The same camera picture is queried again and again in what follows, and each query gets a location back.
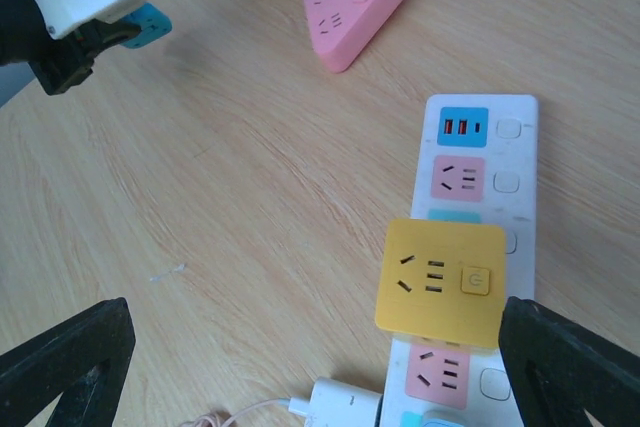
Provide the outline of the blue socket adapter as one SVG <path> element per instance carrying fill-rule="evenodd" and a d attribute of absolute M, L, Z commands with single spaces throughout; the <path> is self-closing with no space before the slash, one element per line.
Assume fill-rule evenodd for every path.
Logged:
<path fill-rule="evenodd" d="M 145 3 L 135 11 L 122 18 L 122 21 L 140 27 L 140 33 L 133 39 L 122 43 L 128 49 L 142 48 L 172 30 L 172 22 L 168 16 L 151 3 Z"/>

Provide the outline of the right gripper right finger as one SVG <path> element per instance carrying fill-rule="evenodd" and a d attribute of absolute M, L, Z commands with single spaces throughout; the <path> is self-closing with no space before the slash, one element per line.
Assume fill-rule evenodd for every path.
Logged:
<path fill-rule="evenodd" d="M 508 298 L 499 348 L 526 426 L 639 424 L 639 357 L 533 300 Z"/>

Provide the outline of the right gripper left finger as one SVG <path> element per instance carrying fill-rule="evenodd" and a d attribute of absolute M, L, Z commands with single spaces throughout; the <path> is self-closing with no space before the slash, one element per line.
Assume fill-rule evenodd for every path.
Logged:
<path fill-rule="evenodd" d="M 125 298 L 101 301 L 1 355 L 1 424 L 110 426 L 135 347 Z"/>

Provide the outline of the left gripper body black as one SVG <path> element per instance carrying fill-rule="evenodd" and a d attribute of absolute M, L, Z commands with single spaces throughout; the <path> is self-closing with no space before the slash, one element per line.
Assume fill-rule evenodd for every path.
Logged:
<path fill-rule="evenodd" d="M 50 96 L 80 85 L 102 52 L 139 33 L 131 22 L 91 20 L 55 40 L 35 0 L 1 0 L 1 64 L 27 63 Z"/>

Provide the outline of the yellow cube socket adapter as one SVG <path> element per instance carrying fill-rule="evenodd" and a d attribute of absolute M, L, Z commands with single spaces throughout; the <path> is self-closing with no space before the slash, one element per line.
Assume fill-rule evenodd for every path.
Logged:
<path fill-rule="evenodd" d="M 496 225 L 395 219 L 384 245 L 378 328 L 498 347 L 506 303 L 506 233 Z"/>

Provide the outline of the white power strip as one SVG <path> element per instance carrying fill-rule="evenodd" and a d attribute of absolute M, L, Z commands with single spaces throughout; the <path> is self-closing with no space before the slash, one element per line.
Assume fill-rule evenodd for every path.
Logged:
<path fill-rule="evenodd" d="M 392 334 L 383 426 L 518 426 L 498 347 L 535 291 L 537 99 L 436 94 L 410 214 L 388 227 L 375 309 Z"/>

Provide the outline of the white USB charger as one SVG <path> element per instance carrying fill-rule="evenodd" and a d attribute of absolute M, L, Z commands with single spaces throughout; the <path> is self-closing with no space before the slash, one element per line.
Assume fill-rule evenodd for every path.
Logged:
<path fill-rule="evenodd" d="M 376 427 L 382 395 L 378 392 L 319 377 L 308 399 L 292 397 L 288 412 L 304 419 L 304 427 Z"/>

